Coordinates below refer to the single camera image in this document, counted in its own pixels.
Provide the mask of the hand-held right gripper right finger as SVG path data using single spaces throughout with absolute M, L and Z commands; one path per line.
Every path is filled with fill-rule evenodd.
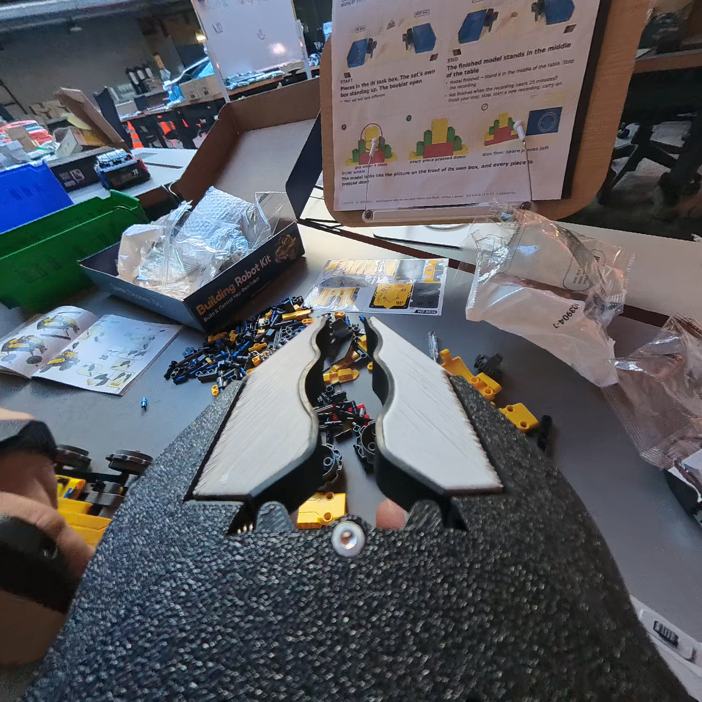
M 433 501 L 499 494 L 503 484 L 443 367 L 378 317 L 368 318 L 375 420 L 375 481 L 410 511 Z

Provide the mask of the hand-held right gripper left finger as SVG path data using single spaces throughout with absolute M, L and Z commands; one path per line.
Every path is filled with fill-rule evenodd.
M 314 403 L 325 389 L 329 326 L 314 320 L 249 375 L 201 465 L 194 499 L 301 505 L 321 486 Z

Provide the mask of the yellow black brick vehicle model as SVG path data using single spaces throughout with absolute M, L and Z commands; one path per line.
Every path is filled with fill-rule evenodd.
M 153 462 L 142 452 L 118 449 L 107 455 L 107 472 L 92 468 L 85 449 L 58 444 L 55 452 L 57 511 L 90 546 L 95 548 L 129 487 Z

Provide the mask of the yellow brick piece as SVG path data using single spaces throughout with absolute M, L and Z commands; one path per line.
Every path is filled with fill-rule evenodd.
M 346 514 L 346 493 L 317 492 L 298 508 L 295 526 L 298 530 L 316 530 L 341 520 Z

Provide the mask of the instruction booklet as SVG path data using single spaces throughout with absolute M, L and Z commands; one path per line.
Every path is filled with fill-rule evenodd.
M 181 328 L 60 306 L 1 338 L 1 373 L 122 396 Z

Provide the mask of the person's right hand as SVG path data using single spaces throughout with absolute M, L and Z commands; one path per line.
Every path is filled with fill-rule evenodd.
M 389 498 L 384 499 L 375 512 L 376 529 L 400 530 L 405 528 L 408 512 Z

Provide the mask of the yellow printed sheet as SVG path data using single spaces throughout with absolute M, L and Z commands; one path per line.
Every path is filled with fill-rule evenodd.
M 438 317 L 448 264 L 446 258 L 330 259 L 305 305 L 317 312 Z

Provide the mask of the crumpled clear plastic bag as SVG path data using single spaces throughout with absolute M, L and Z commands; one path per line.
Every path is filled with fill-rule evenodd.
M 617 383 L 608 326 L 625 305 L 628 250 L 515 208 L 471 224 L 467 245 L 468 321 L 528 340 L 600 388 Z

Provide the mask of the green bin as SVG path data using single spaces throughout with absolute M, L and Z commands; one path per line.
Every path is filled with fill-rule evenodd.
M 147 216 L 140 201 L 112 190 L 1 234 L 1 303 L 40 312 L 90 285 L 79 261 L 117 244 Z

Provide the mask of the black blue tool case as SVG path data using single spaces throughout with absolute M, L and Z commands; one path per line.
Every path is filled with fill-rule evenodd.
M 123 191 L 151 179 L 143 160 L 123 149 L 98 155 L 94 170 L 103 188 L 108 190 Z

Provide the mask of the white labelled card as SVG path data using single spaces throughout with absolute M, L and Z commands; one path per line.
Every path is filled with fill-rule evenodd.
M 661 614 L 630 595 L 637 618 L 656 645 L 675 654 L 682 661 L 701 668 L 701 642 L 685 633 Z

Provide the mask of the blue cardboard box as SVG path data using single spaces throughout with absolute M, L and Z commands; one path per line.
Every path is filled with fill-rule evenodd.
M 102 292 L 170 320 L 223 330 L 305 254 L 297 222 L 322 173 L 320 110 L 318 78 L 229 102 L 177 181 L 192 204 L 210 187 L 250 202 L 257 194 L 281 195 L 274 234 L 257 250 L 183 301 L 118 278 L 117 244 L 79 262 L 87 277 Z

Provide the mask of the blue bin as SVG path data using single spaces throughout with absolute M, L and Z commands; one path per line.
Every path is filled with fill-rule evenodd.
M 46 163 L 26 163 L 1 171 L 1 233 L 72 205 Z

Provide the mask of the document stand with paper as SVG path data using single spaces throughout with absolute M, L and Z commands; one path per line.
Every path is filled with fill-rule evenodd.
M 333 1 L 324 198 L 342 224 L 575 213 L 606 178 L 648 1 Z

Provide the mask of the whiteboard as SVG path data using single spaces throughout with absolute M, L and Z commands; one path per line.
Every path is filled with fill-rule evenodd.
M 192 1 L 223 79 L 309 66 L 292 1 Z

